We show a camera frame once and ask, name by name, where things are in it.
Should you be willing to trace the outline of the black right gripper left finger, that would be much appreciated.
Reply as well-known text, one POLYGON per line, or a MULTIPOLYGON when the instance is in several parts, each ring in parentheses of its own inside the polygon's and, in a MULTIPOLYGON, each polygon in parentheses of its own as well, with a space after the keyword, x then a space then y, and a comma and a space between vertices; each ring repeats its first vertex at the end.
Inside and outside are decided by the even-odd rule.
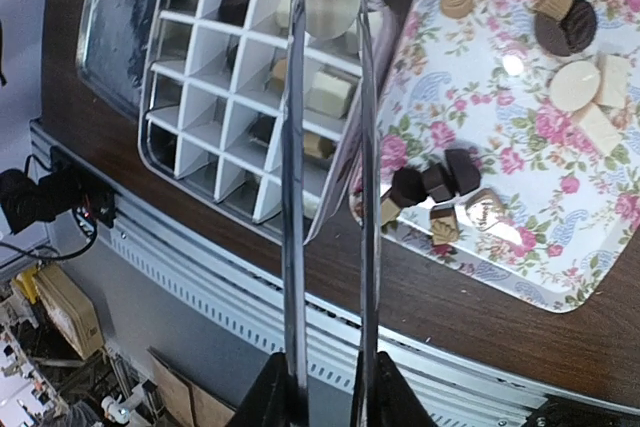
POLYGON ((238 427, 307 426, 308 405, 297 401, 286 356, 272 354, 232 417, 238 427))

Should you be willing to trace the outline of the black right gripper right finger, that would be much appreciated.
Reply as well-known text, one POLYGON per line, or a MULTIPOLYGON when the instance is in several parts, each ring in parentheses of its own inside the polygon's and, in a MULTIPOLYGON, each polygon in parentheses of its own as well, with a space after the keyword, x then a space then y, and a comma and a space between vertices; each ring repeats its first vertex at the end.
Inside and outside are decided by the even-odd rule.
POLYGON ((387 352, 378 352, 373 395, 365 378, 365 360, 358 353, 352 400, 353 426, 436 426, 387 352))

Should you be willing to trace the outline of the metal tongs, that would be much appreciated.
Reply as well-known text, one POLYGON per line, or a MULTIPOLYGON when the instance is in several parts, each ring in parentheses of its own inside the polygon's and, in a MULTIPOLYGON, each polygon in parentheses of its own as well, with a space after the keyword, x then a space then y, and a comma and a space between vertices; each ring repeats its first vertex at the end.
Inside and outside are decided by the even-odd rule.
MULTIPOLYGON (((332 164, 324 185, 318 217, 335 211, 347 182, 347 175, 355 159, 355 148, 364 149, 365 193, 373 199, 379 192, 376 176, 379 172, 379 155, 375 131, 377 110, 377 76, 373 54, 372 36, 367 0, 361 0, 360 10, 352 24, 359 35, 360 81, 355 101, 359 102, 356 114, 361 119, 357 126, 362 139, 357 141, 353 133, 342 138, 338 146, 338 158, 332 164)), ((305 72, 305 59, 310 53, 309 39, 316 39, 306 31, 306 0, 292 0, 288 31, 288 71, 284 100, 286 108, 282 130, 282 275, 285 323, 285 356, 288 373, 298 402, 308 405, 308 365, 306 338, 306 303, 303 233, 303 110, 312 85, 305 72)))

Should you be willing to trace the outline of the tan chocolate third row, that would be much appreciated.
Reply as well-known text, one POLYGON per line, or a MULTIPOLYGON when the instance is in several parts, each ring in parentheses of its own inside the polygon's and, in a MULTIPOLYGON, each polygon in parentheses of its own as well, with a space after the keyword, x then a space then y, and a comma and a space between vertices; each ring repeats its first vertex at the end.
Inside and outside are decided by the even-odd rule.
POLYGON ((322 137, 314 132, 305 132, 303 139, 304 153, 316 159, 330 159, 336 145, 330 139, 322 137))

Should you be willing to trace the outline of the dark chocolate third row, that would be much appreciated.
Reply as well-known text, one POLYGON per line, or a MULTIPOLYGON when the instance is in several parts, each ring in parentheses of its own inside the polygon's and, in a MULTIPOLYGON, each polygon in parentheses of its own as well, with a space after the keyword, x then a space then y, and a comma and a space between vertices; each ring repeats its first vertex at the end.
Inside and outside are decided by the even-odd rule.
POLYGON ((268 115, 259 115, 249 128, 249 138, 257 145, 269 148, 276 119, 268 115))

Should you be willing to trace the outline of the pink tin box with dividers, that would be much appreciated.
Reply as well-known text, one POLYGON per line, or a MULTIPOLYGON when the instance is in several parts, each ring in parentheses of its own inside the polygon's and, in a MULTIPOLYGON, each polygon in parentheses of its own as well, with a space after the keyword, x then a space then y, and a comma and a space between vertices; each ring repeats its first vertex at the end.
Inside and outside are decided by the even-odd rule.
MULTIPOLYGON (((282 94, 269 88, 274 63, 288 54, 288 28, 275 22, 279 0, 250 0, 244 25, 218 21, 221 0, 158 0, 146 60, 138 145, 146 166, 195 199, 235 221, 279 241, 282 237, 282 94), (276 119, 269 148, 252 142, 249 128, 259 115, 276 119), (177 136, 175 167, 157 163, 149 149, 153 123, 177 136)), ((395 41, 396 21, 382 0, 367 0, 377 85, 382 82, 395 41)), ((303 233, 314 238, 324 219, 318 207, 342 138, 361 140, 355 101, 360 81, 359 35, 352 25, 325 41, 309 39, 304 68, 355 85, 347 115, 334 119, 303 110, 303 137, 314 132, 330 139, 330 159, 303 151, 303 233)))

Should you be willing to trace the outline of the white bar chocolate second row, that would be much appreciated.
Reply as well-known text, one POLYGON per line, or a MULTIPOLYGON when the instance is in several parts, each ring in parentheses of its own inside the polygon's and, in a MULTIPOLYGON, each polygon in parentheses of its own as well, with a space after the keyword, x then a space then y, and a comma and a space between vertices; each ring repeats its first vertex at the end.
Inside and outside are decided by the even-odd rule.
POLYGON ((308 109, 341 119, 347 115, 355 85, 344 78, 317 72, 307 96, 308 109))

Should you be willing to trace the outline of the tan chocolate second row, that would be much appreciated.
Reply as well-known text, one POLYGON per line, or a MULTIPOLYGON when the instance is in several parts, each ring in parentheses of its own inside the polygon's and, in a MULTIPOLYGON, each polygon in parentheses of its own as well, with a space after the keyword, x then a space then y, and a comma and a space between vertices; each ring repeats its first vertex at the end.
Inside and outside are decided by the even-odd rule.
POLYGON ((287 59, 282 58, 277 60, 270 72, 269 88, 278 94, 282 94, 285 89, 285 83, 287 78, 287 59))

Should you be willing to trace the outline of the white heart chocolate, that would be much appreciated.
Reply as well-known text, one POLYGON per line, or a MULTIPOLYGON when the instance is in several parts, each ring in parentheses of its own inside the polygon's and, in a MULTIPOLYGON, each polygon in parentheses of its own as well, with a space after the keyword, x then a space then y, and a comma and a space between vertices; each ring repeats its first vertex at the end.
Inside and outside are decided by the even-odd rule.
POLYGON ((280 29, 287 29, 289 26, 291 12, 291 0, 279 0, 275 11, 275 22, 280 29))

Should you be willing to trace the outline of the pink bunny tin lid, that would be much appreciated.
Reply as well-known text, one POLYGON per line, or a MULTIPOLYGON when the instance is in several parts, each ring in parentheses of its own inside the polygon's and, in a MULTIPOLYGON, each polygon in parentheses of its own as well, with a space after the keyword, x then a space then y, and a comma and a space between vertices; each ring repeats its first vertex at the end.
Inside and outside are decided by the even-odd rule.
POLYGON ((84 0, 76 51, 79 78, 125 118, 139 115, 157 0, 84 0))

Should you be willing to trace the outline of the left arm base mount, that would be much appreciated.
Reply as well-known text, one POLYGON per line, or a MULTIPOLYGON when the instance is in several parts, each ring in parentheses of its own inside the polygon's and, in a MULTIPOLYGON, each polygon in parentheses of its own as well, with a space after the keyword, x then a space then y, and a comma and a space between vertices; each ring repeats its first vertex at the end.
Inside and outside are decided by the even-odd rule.
POLYGON ((35 223, 51 223, 76 210, 86 220, 111 228, 116 218, 115 191, 61 148, 50 149, 44 175, 29 174, 30 155, 22 169, 1 173, 1 233, 16 235, 35 223))

